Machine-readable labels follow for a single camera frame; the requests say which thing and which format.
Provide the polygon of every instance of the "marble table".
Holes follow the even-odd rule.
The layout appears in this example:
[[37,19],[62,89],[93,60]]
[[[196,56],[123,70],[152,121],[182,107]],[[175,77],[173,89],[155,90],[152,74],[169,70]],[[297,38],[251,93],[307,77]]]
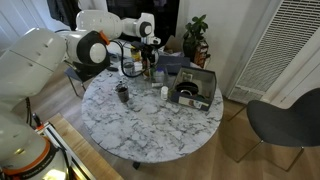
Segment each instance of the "marble table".
[[[114,91],[123,80],[130,100],[121,103]],[[101,72],[82,101],[82,119],[103,149],[124,159],[156,163],[178,159],[203,146],[217,130],[223,100],[216,89],[209,111],[163,101],[142,77],[128,79],[118,72]]]

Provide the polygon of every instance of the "floor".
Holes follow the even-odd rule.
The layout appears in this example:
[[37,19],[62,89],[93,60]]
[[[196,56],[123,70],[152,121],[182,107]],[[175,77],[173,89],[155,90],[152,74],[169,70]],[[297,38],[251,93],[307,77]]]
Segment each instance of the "floor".
[[[237,163],[235,160],[259,142],[259,139],[250,128],[245,111],[230,120],[244,106],[227,99],[224,101],[224,114],[218,131],[203,147],[178,160],[141,164],[135,170],[132,168],[132,161],[104,151],[88,135],[81,120],[81,97],[84,92],[80,83],[74,82],[80,97],[75,96],[68,78],[63,74],[66,68],[66,65],[60,65],[44,89],[31,98],[32,111],[42,120],[61,113],[124,179],[320,179],[320,147],[306,148],[288,172],[278,166],[289,167],[299,149],[265,144]],[[25,119],[24,102],[17,105],[14,112]]]

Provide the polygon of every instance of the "small jar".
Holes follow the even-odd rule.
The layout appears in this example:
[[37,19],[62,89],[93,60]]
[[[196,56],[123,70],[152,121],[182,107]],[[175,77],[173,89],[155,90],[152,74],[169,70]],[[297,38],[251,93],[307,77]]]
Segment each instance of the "small jar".
[[168,90],[169,88],[167,86],[163,86],[161,88],[161,99],[166,101],[168,99]]

